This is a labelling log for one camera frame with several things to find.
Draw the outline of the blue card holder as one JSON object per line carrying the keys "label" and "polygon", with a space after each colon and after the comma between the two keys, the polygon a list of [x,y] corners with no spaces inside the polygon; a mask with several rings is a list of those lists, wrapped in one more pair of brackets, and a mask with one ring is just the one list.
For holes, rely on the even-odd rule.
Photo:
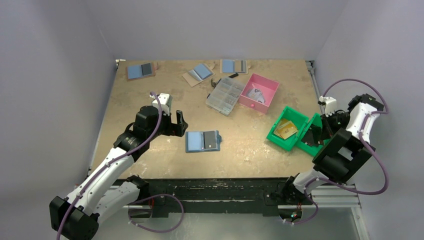
{"label": "blue card holder", "polygon": [[222,136],[218,130],[187,131],[185,133],[185,152],[219,152]]}

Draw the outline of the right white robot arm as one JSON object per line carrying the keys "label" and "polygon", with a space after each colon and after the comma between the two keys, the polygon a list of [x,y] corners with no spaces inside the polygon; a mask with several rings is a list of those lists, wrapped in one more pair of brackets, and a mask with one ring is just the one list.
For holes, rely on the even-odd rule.
{"label": "right white robot arm", "polygon": [[367,93],[355,96],[346,111],[337,109],[333,97],[321,96],[318,102],[324,107],[321,137],[327,142],[313,157],[312,169],[291,177],[281,189],[280,196],[288,204],[323,184],[346,189],[356,172],[377,156],[370,133],[376,119],[387,114],[383,103]]}

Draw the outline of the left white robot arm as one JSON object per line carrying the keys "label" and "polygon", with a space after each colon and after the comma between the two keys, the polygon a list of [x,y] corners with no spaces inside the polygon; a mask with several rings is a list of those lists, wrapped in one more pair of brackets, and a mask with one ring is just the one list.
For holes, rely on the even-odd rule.
{"label": "left white robot arm", "polygon": [[120,134],[101,164],[66,197],[56,196],[49,204],[50,222],[56,239],[91,240],[101,223],[127,204],[154,204],[166,193],[151,194],[150,184],[138,176],[128,177],[117,189],[110,187],[130,168],[160,135],[183,137],[188,123],[181,110],[176,122],[169,108],[148,105],[140,108],[134,122]]}

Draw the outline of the gold card from holder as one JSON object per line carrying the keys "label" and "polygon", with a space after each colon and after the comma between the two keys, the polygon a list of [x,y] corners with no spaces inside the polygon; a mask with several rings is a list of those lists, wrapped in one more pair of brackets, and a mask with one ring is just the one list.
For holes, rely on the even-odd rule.
{"label": "gold card from holder", "polygon": [[286,139],[290,138],[292,135],[295,135],[298,132],[296,125],[291,121],[290,125],[286,126]]}

